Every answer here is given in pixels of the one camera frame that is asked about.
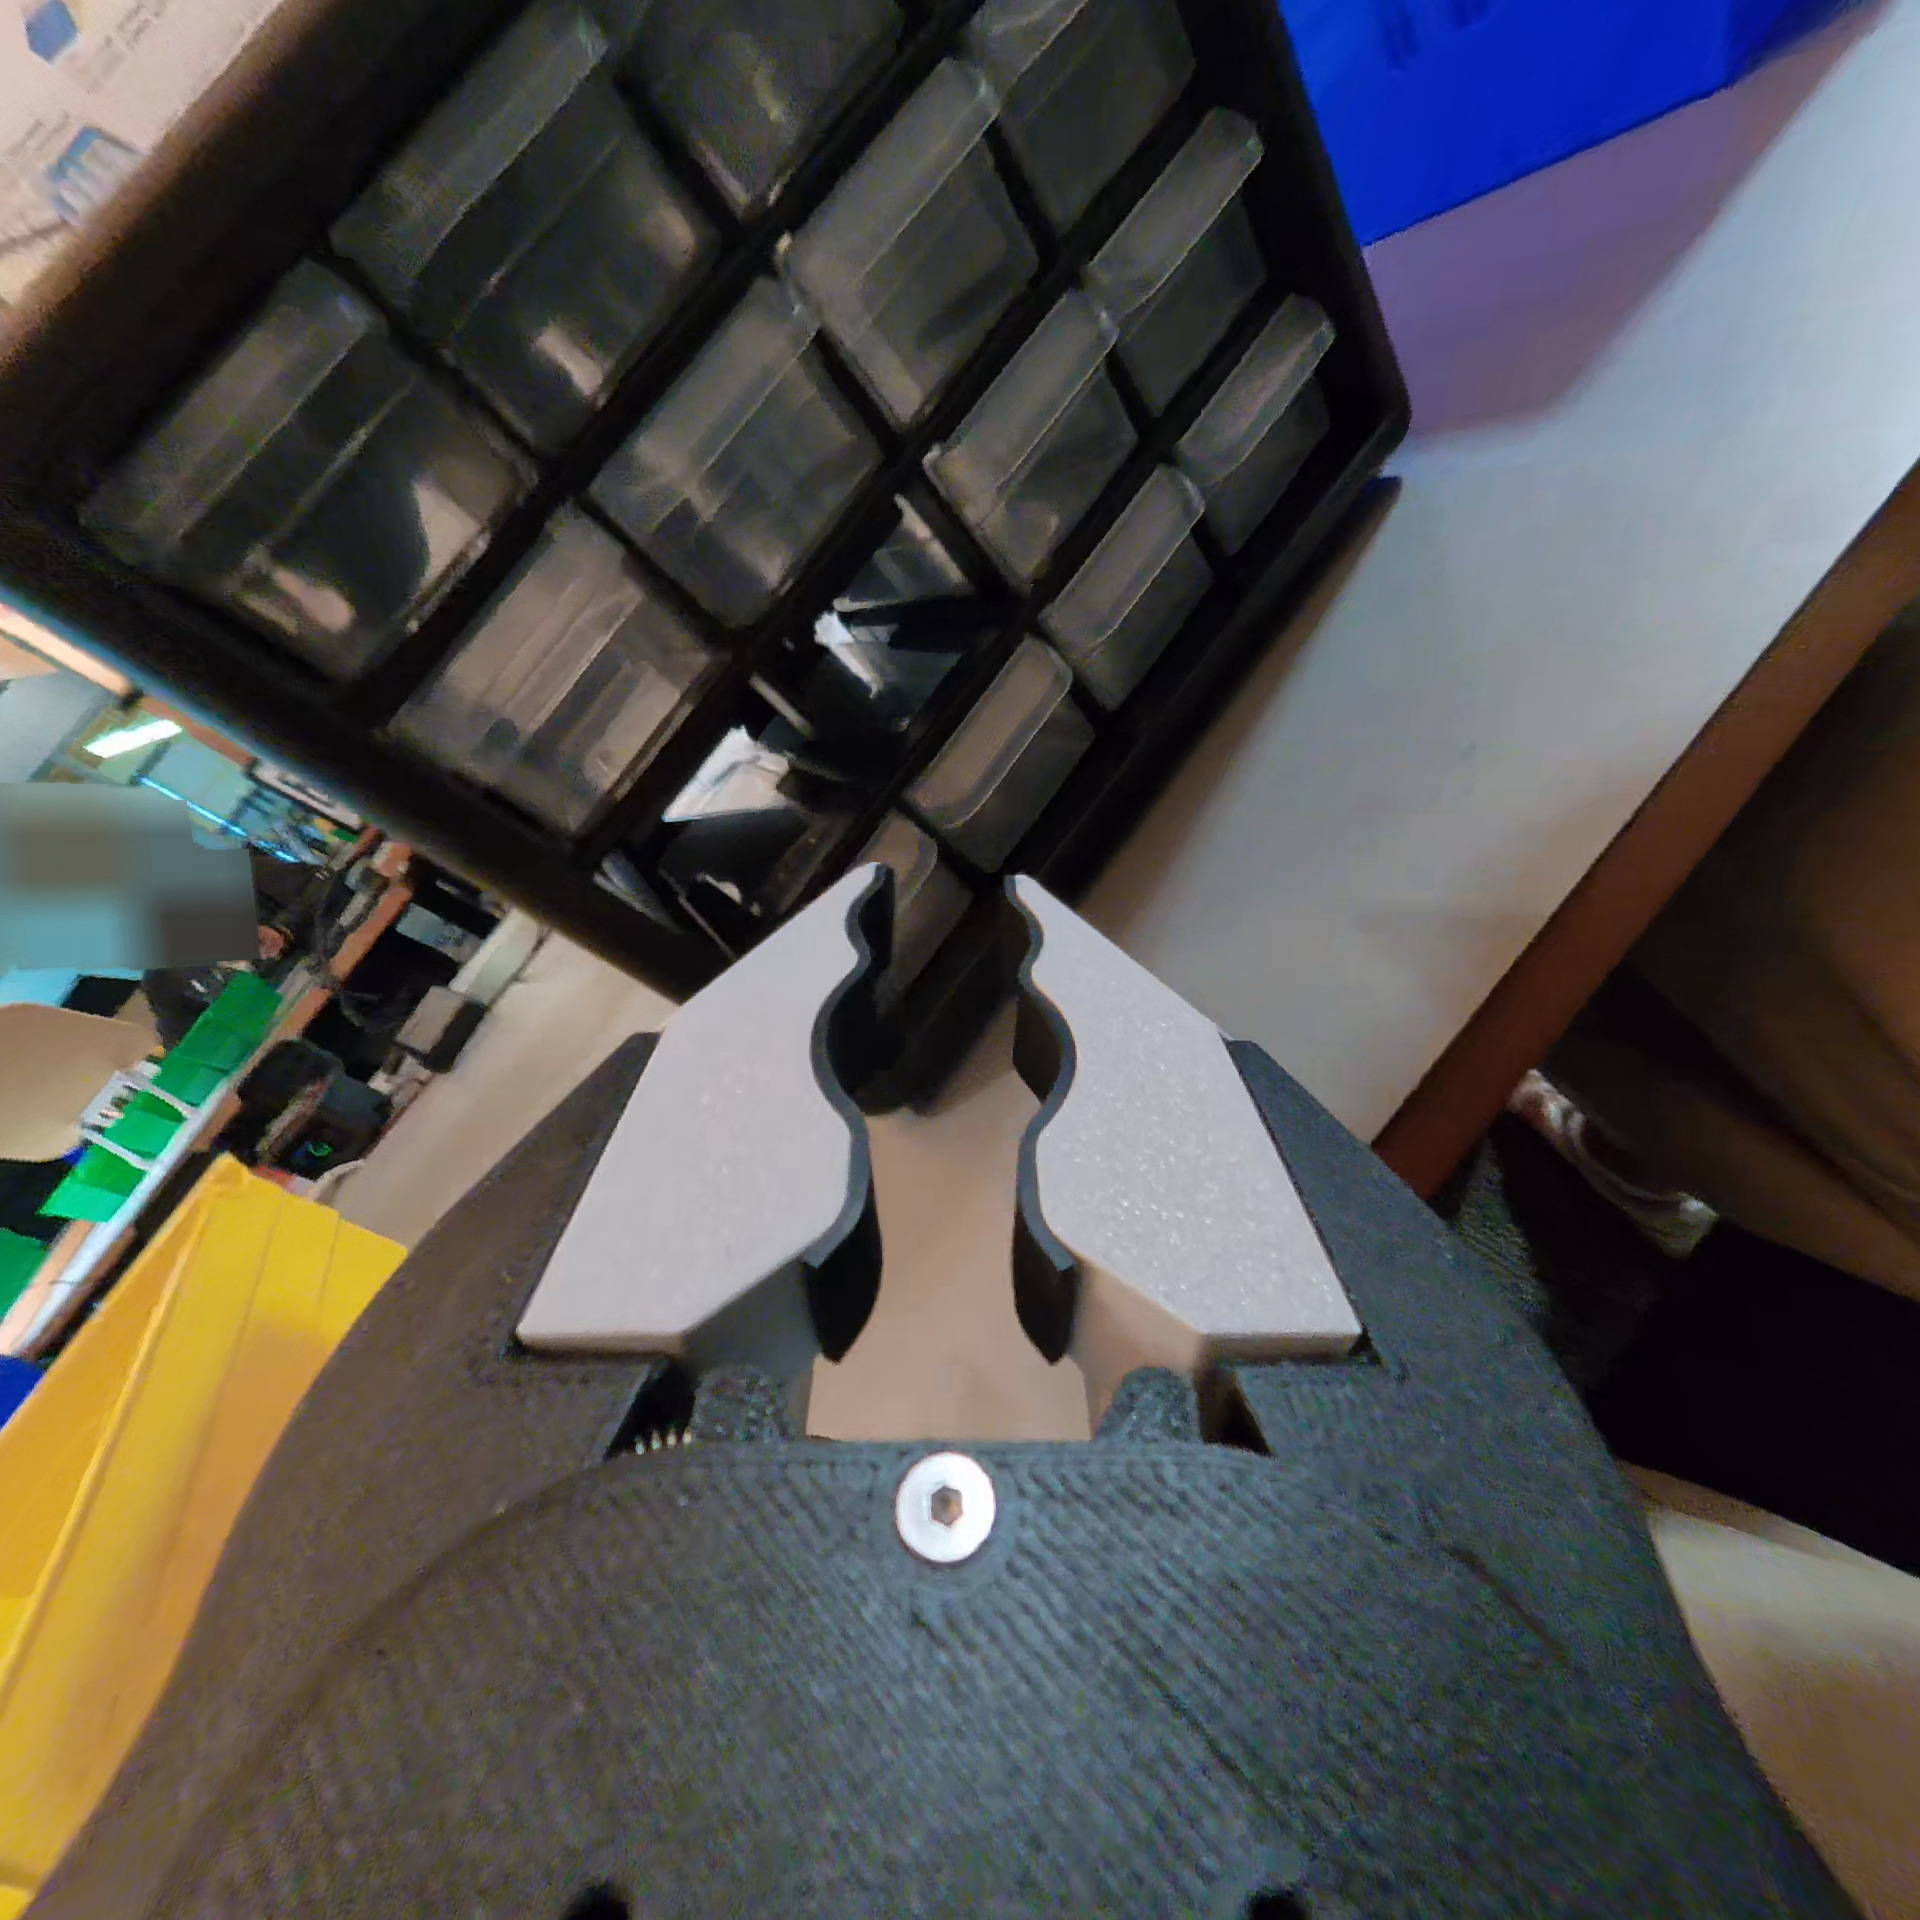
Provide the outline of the rows of clear plastic drawers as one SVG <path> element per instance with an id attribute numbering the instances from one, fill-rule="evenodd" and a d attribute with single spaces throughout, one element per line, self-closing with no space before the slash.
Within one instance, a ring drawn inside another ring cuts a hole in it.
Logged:
<path id="1" fill-rule="evenodd" d="M 1273 2 L 539 2 L 77 500 L 418 781 L 737 959 L 890 812 L 980 919 L 1326 517 Z"/>

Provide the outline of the black drawer cabinet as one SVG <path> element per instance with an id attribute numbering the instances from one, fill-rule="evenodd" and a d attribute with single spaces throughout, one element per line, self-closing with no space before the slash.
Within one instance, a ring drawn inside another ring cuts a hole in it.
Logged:
<path id="1" fill-rule="evenodd" d="M 310 2 L 2 344 L 2 589 L 688 998 L 936 855 L 922 1102 L 1410 403 L 1276 2 Z"/>

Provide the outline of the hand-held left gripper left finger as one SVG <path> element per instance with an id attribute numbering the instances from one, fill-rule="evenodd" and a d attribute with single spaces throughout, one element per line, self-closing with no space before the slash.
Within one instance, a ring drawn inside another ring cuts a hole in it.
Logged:
<path id="1" fill-rule="evenodd" d="M 535 1354 L 809 1378 L 880 1272 L 870 1124 L 892 871 L 855 865 L 658 1030 L 521 1320 Z"/>

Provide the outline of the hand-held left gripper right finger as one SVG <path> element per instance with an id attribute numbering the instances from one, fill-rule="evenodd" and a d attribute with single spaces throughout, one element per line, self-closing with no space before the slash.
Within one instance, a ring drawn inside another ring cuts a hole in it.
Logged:
<path id="1" fill-rule="evenodd" d="M 1086 1389 L 1342 1359 L 1364 1321 L 1226 1034 L 1029 875 L 1013 1064 L 1023 1330 Z"/>

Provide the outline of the yellow plastic bin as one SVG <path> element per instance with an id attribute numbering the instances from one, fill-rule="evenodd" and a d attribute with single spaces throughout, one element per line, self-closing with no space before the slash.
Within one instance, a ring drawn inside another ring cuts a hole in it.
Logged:
<path id="1" fill-rule="evenodd" d="M 219 1160 L 7 1419 L 7 1916 L 103 1799 L 253 1479 L 402 1259 Z"/>

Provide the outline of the small clear cabinet drawer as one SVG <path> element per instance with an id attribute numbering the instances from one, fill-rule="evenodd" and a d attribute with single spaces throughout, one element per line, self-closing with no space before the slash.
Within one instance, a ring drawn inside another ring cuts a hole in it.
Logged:
<path id="1" fill-rule="evenodd" d="M 892 871 L 892 959 L 877 983 L 877 1011 L 892 1017 L 974 895 L 932 835 L 900 812 L 884 816 L 864 856 Z"/>

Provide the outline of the row of green bins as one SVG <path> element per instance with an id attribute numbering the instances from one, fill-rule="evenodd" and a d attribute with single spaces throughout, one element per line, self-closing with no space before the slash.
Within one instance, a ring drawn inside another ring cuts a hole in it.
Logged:
<path id="1" fill-rule="evenodd" d="M 80 1151 L 69 1157 L 67 1174 L 37 1212 L 83 1223 L 113 1219 L 152 1165 L 193 1134 L 213 1096 L 252 1061 L 279 1011 L 271 981 L 258 972 L 230 975 L 157 1064 L 135 1067 L 128 1089 L 109 1093 L 108 1124 L 83 1131 Z"/>

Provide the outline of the blue plastic bin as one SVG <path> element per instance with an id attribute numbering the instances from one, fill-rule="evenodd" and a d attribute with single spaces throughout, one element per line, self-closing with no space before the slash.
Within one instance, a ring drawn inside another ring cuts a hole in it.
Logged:
<path id="1" fill-rule="evenodd" d="M 1278 2 L 1364 246 L 1527 179 L 1700 213 L 1886 2 Z"/>

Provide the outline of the white desk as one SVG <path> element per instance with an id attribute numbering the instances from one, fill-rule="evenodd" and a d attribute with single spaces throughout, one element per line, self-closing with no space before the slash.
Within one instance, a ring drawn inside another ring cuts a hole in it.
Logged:
<path id="1" fill-rule="evenodd" d="M 1918 6 L 1368 266 L 1400 490 L 1079 913 L 1433 1194 L 1918 594 Z"/>

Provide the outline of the printed cardboard box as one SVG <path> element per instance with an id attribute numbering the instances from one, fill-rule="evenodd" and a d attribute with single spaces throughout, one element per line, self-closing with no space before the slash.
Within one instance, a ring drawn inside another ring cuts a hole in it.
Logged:
<path id="1" fill-rule="evenodd" d="M 2 2 L 2 306 L 63 253 L 279 2 Z"/>

